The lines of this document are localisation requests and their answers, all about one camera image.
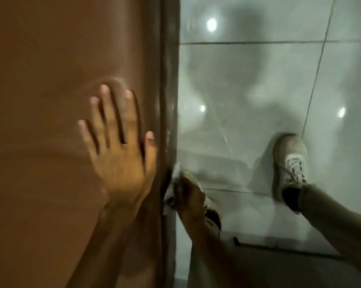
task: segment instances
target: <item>fingers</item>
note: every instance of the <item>fingers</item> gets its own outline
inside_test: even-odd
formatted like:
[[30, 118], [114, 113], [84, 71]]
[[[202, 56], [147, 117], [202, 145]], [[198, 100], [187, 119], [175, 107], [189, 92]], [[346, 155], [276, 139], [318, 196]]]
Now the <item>fingers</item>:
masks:
[[86, 121], [79, 120], [78, 124], [79, 124], [79, 129], [80, 129], [82, 137], [83, 137], [84, 144], [86, 145], [88, 153], [90, 154], [90, 159], [94, 163], [95, 159], [97, 157], [96, 144], [92, 138], [92, 135], [90, 134], [90, 132], [88, 130]]
[[130, 149], [139, 149], [138, 142], [138, 115], [135, 106], [134, 94], [127, 90], [126, 94], [125, 122], [127, 125], [127, 146]]
[[107, 143], [106, 143], [106, 126], [103, 123], [101, 111], [99, 109], [100, 101], [101, 100], [95, 96], [92, 96], [90, 99], [92, 119], [94, 122], [96, 138], [99, 144], [99, 153], [102, 153], [106, 150]]
[[144, 140], [146, 175], [154, 179], [158, 155], [158, 147], [155, 142], [154, 133], [152, 131], [147, 131]]
[[101, 86], [104, 116], [106, 118], [107, 133], [110, 140], [110, 147], [120, 147], [118, 122], [116, 120], [114, 104], [111, 98], [110, 88]]

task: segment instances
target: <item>forearm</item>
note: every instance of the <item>forearm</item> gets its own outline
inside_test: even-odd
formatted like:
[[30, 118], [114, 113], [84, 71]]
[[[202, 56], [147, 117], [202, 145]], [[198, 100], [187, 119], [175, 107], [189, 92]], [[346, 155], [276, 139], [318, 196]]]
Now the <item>forearm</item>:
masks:
[[135, 216], [133, 208], [103, 208], [68, 288], [115, 287]]
[[268, 287], [249, 265], [236, 260], [204, 222], [188, 224], [186, 231], [219, 287]]

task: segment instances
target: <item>brown surface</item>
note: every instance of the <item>brown surface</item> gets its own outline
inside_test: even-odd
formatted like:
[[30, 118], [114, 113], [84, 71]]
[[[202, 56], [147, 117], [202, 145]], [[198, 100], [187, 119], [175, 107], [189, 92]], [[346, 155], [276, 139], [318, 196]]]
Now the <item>brown surface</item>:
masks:
[[118, 287], [161, 286], [176, 88], [160, 83], [177, 78], [160, 68], [161, 10], [161, 0], [0, 0], [0, 287], [63, 287], [87, 244], [104, 199], [76, 121], [101, 82], [134, 90], [160, 146]]

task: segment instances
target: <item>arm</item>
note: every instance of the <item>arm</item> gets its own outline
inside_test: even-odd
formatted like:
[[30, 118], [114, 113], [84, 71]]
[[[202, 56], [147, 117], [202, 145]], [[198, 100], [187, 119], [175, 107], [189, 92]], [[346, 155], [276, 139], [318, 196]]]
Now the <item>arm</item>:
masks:
[[221, 288], [268, 287], [250, 265], [239, 262], [220, 238], [206, 225], [204, 219], [205, 194], [187, 178], [180, 178], [176, 188], [175, 205], [179, 217], [203, 262], [215, 276]]
[[106, 85], [101, 86], [101, 98], [91, 97], [96, 139], [85, 121], [78, 123], [95, 172], [104, 183], [108, 203], [99, 213], [68, 288], [115, 287], [130, 227], [149, 194], [156, 172], [157, 147], [151, 131], [145, 136], [145, 158], [140, 151], [133, 93], [126, 92], [126, 144], [121, 142], [123, 138]]

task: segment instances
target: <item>shoelace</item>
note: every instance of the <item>shoelace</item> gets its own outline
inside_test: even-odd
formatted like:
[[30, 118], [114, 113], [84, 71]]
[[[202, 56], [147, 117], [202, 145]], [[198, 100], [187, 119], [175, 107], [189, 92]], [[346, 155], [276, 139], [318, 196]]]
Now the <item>shoelace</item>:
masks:
[[290, 183], [307, 183], [305, 175], [305, 165], [300, 159], [289, 159], [286, 162], [287, 167], [278, 164], [284, 171], [286, 171], [290, 178], [287, 180], [288, 184]]

